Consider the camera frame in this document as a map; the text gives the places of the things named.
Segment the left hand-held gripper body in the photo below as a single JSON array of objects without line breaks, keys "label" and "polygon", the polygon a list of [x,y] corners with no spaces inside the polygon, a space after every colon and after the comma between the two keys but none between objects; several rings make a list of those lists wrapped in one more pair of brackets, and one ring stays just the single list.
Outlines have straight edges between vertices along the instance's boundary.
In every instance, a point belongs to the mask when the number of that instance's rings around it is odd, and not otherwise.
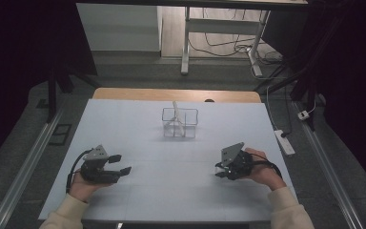
[{"label": "left hand-held gripper body", "polygon": [[96,184],[116,183],[121,177],[118,171],[105,171],[104,166],[110,156],[102,145],[92,148],[83,156],[80,174],[83,179]]}]

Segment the white table mat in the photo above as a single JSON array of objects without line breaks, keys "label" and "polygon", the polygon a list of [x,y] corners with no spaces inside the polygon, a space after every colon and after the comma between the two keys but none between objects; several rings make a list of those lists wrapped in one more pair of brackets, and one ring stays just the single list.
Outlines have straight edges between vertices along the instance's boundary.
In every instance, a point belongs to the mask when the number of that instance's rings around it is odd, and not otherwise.
[{"label": "white table mat", "polygon": [[62,202],[67,176],[76,158],[102,145],[112,164],[130,173],[93,194],[86,220],[116,222],[252,222],[268,220],[269,188],[249,179],[215,176],[223,148],[238,142],[261,150],[285,181],[287,166],[262,103],[189,102],[198,111],[193,138],[166,137],[162,112],[166,101],[92,99],[42,208],[45,219]]}]

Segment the white pen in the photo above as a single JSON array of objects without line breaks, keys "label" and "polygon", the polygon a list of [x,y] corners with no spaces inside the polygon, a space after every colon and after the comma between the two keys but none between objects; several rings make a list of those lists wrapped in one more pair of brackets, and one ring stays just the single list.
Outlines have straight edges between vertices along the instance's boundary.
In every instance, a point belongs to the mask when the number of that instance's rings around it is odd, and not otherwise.
[{"label": "white pen", "polygon": [[177,107],[176,101],[173,101],[173,110],[174,110],[175,121],[178,124],[179,130],[180,130],[180,134],[182,136],[185,136],[185,130],[184,130],[184,127],[183,127],[182,122],[180,120],[180,113],[179,113],[179,109]]}]

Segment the dark curtain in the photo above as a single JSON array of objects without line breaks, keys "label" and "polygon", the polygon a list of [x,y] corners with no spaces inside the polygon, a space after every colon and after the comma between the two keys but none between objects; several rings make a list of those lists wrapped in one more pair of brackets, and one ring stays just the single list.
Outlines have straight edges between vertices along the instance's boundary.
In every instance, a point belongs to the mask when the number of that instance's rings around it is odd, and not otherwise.
[{"label": "dark curtain", "polygon": [[307,2],[272,11],[263,39],[301,73],[292,99],[322,94],[327,123],[366,172],[366,0]]},{"label": "dark curtain", "polygon": [[77,0],[0,0],[0,147],[32,87],[56,74],[96,74]]}]

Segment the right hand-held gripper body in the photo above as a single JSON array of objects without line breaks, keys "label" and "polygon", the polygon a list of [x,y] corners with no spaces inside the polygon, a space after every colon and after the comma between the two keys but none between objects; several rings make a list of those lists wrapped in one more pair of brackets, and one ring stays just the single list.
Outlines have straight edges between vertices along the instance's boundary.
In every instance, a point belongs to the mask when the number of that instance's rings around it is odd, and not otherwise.
[{"label": "right hand-held gripper body", "polygon": [[221,150],[221,162],[225,166],[225,173],[228,173],[230,180],[236,180],[248,176],[253,169],[253,157],[243,151],[243,142],[223,148]]}]

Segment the black floor plate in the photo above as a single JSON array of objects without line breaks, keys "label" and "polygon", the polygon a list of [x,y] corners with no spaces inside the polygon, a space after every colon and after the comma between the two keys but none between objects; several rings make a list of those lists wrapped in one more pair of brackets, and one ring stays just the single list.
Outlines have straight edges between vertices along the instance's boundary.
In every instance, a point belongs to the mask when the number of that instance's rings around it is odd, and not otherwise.
[{"label": "black floor plate", "polygon": [[71,124],[57,124],[49,141],[53,146],[64,146],[71,133]]}]

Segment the person's left hand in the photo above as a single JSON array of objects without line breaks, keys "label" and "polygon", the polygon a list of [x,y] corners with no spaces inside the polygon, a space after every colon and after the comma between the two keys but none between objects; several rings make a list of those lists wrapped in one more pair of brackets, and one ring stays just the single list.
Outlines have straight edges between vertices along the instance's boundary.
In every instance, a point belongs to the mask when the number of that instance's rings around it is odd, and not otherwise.
[{"label": "person's left hand", "polygon": [[109,187],[109,184],[96,184],[87,182],[79,172],[72,178],[69,195],[83,202],[88,202],[94,192],[101,188]]}]

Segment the white board panel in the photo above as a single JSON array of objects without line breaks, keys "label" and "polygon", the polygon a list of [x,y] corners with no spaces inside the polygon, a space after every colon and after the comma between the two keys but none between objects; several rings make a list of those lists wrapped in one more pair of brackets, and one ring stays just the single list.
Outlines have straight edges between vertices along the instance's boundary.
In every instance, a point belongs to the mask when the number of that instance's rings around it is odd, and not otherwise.
[{"label": "white board panel", "polygon": [[85,3],[76,6],[92,51],[161,51],[161,7]]}]

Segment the clear plastic pen organizer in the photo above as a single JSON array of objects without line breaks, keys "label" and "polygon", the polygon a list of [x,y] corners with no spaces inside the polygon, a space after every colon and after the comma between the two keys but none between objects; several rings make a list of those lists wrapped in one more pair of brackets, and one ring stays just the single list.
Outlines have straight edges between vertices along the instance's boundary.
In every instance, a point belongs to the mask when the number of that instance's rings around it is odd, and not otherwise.
[{"label": "clear plastic pen organizer", "polygon": [[185,136],[180,134],[177,122],[174,125],[164,127],[164,123],[174,117],[173,108],[164,108],[162,111],[162,123],[165,137],[187,137],[195,138],[196,126],[198,124],[198,110],[197,109],[183,109],[178,108],[180,113],[180,120],[185,130]]}]

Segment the white desk frame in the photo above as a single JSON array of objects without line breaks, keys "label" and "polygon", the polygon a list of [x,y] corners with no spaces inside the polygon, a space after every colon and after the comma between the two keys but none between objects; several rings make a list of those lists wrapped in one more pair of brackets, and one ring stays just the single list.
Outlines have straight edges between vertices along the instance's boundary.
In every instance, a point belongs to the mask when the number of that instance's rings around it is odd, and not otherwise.
[{"label": "white desk frame", "polygon": [[250,48],[246,50],[246,54],[251,62],[252,73],[262,76],[262,71],[256,59],[256,52],[265,26],[268,21],[270,12],[262,10],[258,21],[235,21],[222,19],[206,19],[191,18],[191,8],[185,8],[185,28],[184,28],[184,44],[182,51],[181,74],[187,75],[189,72],[189,35],[192,32],[201,33],[217,33],[217,34],[238,34],[253,35],[254,42]]}]

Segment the person's right hand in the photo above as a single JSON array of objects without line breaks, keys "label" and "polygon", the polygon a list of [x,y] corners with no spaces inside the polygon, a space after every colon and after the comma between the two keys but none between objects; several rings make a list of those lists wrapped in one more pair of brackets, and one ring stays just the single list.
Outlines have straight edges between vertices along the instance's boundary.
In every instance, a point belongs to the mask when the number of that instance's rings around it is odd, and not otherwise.
[{"label": "person's right hand", "polygon": [[[266,154],[253,148],[246,148],[245,151],[253,157],[254,161],[266,161]],[[259,184],[264,184],[270,188],[271,191],[286,187],[282,177],[278,175],[275,170],[268,165],[256,165],[252,172],[247,176]]]}]

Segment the aluminium floor rail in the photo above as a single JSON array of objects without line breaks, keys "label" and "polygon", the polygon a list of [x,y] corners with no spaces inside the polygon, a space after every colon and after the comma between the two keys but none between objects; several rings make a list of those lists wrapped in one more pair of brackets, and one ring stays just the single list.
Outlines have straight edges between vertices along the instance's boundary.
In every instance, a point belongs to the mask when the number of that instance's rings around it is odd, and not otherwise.
[{"label": "aluminium floor rail", "polygon": [[336,170],[331,160],[329,159],[327,152],[322,145],[322,142],[316,134],[316,131],[313,131],[305,121],[301,122],[301,126],[305,135],[307,136],[310,145],[312,146],[316,160],[322,170],[322,173],[328,181],[333,196],[335,197],[349,228],[364,229],[362,220],[358,215],[358,212],[353,205],[348,193],[340,182],[340,179],[336,174]]},{"label": "aluminium floor rail", "polygon": [[31,179],[31,175],[34,172],[36,165],[38,164],[41,156],[43,155],[51,135],[58,124],[58,121],[64,113],[63,108],[59,108],[57,112],[51,118],[51,121],[46,123],[38,138],[33,143],[24,163],[22,164],[19,172],[17,173],[14,181],[10,185],[9,190],[6,192],[3,200],[0,203],[0,229],[5,229],[10,217],[20,200],[24,190]]}]

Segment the white power strip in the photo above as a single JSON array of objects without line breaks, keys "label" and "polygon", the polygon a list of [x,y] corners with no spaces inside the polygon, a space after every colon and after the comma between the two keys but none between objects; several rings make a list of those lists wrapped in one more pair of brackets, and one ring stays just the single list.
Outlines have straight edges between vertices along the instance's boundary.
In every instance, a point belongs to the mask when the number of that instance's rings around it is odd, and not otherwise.
[{"label": "white power strip", "polygon": [[276,139],[281,147],[281,149],[283,150],[284,154],[287,156],[291,156],[295,154],[295,150],[292,146],[292,144],[290,143],[290,141],[288,140],[287,137],[283,138],[280,136],[280,134],[282,133],[282,130],[275,130],[274,134],[276,136]]}]

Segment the black metal stand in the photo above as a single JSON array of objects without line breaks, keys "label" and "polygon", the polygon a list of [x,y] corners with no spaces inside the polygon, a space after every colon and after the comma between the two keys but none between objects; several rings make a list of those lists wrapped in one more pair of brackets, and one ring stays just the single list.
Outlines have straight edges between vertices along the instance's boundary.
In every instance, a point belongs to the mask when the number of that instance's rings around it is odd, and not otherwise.
[{"label": "black metal stand", "polygon": [[95,89],[101,87],[101,84],[93,79],[92,74],[86,74],[72,68],[68,65],[54,65],[48,76],[48,98],[49,98],[49,115],[47,122],[51,123],[57,113],[56,88],[59,87],[62,93],[70,94],[74,85],[71,76],[74,75]]},{"label": "black metal stand", "polygon": [[[275,80],[283,71],[286,71],[288,66],[280,64],[269,76],[264,76],[257,62],[251,65],[252,76],[256,79],[263,80],[265,83]],[[307,65],[303,69],[292,73],[290,76],[285,76],[281,82],[269,86],[265,89],[264,94],[273,93],[287,85],[295,82],[294,88],[290,93],[292,101],[300,100],[304,94],[308,94],[305,112],[308,117],[302,117],[306,124],[313,131],[314,126],[314,110],[315,110],[315,81],[311,74],[310,66]]]}]

